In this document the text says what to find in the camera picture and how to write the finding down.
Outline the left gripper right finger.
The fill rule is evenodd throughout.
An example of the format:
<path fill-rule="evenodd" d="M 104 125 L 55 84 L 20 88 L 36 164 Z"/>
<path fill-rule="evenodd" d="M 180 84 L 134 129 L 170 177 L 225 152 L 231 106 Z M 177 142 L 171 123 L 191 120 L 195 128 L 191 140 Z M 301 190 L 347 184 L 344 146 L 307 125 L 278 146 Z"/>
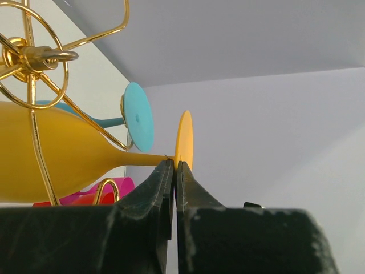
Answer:
<path fill-rule="evenodd" d="M 228 208 L 180 162 L 180 273 L 338 273 L 327 237 L 301 209 Z"/>

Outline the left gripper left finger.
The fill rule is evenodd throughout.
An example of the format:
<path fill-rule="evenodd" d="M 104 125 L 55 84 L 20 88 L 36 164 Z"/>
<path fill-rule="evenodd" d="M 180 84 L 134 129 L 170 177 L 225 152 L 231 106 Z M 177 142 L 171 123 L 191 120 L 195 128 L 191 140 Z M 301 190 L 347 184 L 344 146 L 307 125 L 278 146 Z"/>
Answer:
<path fill-rule="evenodd" d="M 2 273 L 165 273 L 174 164 L 111 205 L 1 209 Z"/>

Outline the red wine glass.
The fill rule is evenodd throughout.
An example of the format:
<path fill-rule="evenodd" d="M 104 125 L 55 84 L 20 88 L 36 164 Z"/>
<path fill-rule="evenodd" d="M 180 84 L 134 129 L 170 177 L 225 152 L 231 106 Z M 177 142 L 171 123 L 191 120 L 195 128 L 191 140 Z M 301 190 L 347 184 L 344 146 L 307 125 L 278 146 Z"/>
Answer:
<path fill-rule="evenodd" d="M 61 204 L 63 206 L 84 206 L 84 205 L 92 205 L 94 202 L 94 194 L 87 194 L 83 196 L 79 196 L 77 198 L 66 198 L 62 199 Z M 113 204 L 115 202 L 115 197 L 113 193 L 106 193 L 102 194 L 99 204 Z M 50 206 L 50 202 L 41 202 L 41 203 L 34 203 L 33 207 L 48 207 Z"/>

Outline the orange wine glass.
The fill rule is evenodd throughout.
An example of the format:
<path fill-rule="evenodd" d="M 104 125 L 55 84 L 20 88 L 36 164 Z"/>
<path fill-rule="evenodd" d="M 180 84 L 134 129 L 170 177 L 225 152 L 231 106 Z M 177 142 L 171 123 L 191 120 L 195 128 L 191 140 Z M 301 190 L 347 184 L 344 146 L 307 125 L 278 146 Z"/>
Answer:
<path fill-rule="evenodd" d="M 83 119 L 58 108 L 36 111 L 43 158 L 56 197 L 73 194 L 120 166 L 157 166 L 164 155 L 125 152 Z M 1 102 L 1 202 L 48 201 L 29 110 Z"/>

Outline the blue wine glass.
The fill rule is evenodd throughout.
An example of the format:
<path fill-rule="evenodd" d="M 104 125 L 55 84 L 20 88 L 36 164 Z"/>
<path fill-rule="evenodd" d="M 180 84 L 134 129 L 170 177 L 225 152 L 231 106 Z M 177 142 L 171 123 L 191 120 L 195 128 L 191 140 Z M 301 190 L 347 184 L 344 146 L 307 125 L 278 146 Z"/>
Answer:
<path fill-rule="evenodd" d="M 136 82 L 128 83 L 124 90 L 120 116 L 97 119 L 87 114 L 86 117 L 102 129 L 124 125 L 139 151 L 148 152 L 152 148 L 155 130 L 151 105 L 145 91 Z"/>

